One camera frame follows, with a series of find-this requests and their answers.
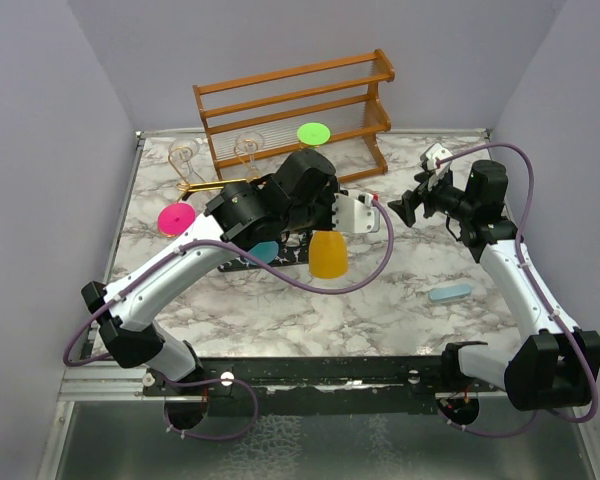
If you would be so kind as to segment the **pink plastic wine glass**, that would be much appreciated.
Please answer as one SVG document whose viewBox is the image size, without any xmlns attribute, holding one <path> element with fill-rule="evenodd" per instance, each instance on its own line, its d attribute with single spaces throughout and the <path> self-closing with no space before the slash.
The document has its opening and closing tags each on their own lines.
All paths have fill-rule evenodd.
<svg viewBox="0 0 600 480">
<path fill-rule="evenodd" d="M 195 221 L 196 211 L 188 203 L 176 202 L 166 206 L 158 215 L 158 232 L 168 238 L 183 234 Z"/>
</svg>

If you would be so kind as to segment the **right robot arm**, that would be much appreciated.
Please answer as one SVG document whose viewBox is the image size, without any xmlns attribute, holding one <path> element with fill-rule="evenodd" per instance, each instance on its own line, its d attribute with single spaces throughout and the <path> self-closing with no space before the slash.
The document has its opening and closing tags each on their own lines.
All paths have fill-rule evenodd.
<svg viewBox="0 0 600 480">
<path fill-rule="evenodd" d="M 565 314 L 539 277 L 517 226 L 503 213 L 505 167 L 479 160 L 459 189 L 449 167 L 433 158 L 422 162 L 415 179 L 418 187 L 390 208 L 407 226 L 414 225 L 418 206 L 425 217 L 442 213 L 458 221 L 459 242 L 495 283 L 522 340 L 514 355 L 481 342 L 448 345 L 439 367 L 441 383 L 461 391 L 474 379 L 483 380 L 505 391 L 520 411 L 596 408 L 600 335 L 582 330 Z"/>
</svg>

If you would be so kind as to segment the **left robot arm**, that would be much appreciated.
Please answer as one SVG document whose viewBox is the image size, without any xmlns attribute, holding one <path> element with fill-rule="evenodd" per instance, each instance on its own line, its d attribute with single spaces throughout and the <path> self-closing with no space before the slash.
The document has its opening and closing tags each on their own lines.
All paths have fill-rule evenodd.
<svg viewBox="0 0 600 480">
<path fill-rule="evenodd" d="M 108 353 L 122 368 L 148 365 L 186 395 L 200 385 L 190 345 L 162 330 L 155 318 L 211 270 L 257 244 L 297 230 L 328 230 L 339 190 L 334 165 L 313 149 L 291 153 L 277 171 L 226 185 L 171 245 L 129 277 L 81 290 Z"/>
</svg>

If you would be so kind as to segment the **blue plastic wine glass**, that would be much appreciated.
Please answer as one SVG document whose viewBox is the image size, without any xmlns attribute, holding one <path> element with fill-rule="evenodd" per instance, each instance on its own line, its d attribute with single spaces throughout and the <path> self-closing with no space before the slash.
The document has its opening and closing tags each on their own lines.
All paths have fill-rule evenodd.
<svg viewBox="0 0 600 480">
<path fill-rule="evenodd" d="M 279 243 L 277 241 L 260 242 L 251 248 L 248 253 L 256 259 L 270 264 L 273 262 L 279 253 Z"/>
</svg>

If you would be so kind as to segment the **clear tall wine glass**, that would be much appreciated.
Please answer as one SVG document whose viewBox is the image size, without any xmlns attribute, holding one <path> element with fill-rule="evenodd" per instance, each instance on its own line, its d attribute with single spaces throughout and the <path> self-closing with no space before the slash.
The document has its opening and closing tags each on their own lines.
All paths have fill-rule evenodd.
<svg viewBox="0 0 600 480">
<path fill-rule="evenodd" d="M 189 185 L 201 180 L 195 171 L 193 159 L 199 152 L 199 144 L 195 140 L 179 138 L 171 142 L 168 148 L 169 164 L 176 171 L 181 183 Z"/>
</svg>

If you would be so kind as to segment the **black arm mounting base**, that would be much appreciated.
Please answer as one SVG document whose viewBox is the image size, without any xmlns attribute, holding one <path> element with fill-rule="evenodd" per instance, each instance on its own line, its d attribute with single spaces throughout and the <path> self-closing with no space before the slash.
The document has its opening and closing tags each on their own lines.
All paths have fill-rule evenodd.
<svg viewBox="0 0 600 480">
<path fill-rule="evenodd" d="M 262 415 L 429 415 L 438 399 L 461 397 L 464 387 L 443 380 L 438 355 L 207 357 L 202 365 L 203 371 L 188 380 L 212 379 L 212 385 L 170 385 L 150 369 L 154 383 L 143 394 L 170 403 L 196 402 L 217 416 L 247 416 L 253 400 L 237 384 L 242 380 L 255 391 Z"/>
</svg>

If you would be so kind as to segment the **yellow plastic wine glass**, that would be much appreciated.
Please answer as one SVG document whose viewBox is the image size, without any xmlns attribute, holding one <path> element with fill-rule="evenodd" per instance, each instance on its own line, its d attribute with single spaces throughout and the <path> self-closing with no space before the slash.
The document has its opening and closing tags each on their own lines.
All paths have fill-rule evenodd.
<svg viewBox="0 0 600 480">
<path fill-rule="evenodd" d="M 336 279 L 348 272 L 348 252 L 344 236 L 337 231 L 313 233 L 309 243 L 310 274 L 319 279 Z"/>
</svg>

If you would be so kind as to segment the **green plastic wine glass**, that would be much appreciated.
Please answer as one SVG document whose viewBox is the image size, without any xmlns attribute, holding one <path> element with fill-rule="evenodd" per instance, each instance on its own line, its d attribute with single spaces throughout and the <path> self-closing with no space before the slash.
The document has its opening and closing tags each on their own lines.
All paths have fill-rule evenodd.
<svg viewBox="0 0 600 480">
<path fill-rule="evenodd" d="M 317 148 L 330 140 L 331 131 L 323 123 L 308 122 L 297 129 L 296 135 L 302 147 Z"/>
</svg>

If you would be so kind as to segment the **clear short wine glass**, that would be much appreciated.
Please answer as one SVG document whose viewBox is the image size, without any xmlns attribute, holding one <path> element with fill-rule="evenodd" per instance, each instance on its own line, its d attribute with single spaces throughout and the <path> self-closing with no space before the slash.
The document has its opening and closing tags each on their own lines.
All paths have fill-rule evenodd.
<svg viewBox="0 0 600 480">
<path fill-rule="evenodd" d="M 234 142 L 234 154 L 246 167 L 246 179 L 255 180 L 261 176 L 256 166 L 255 156 L 264 147 L 262 135 L 255 131 L 241 133 Z"/>
</svg>

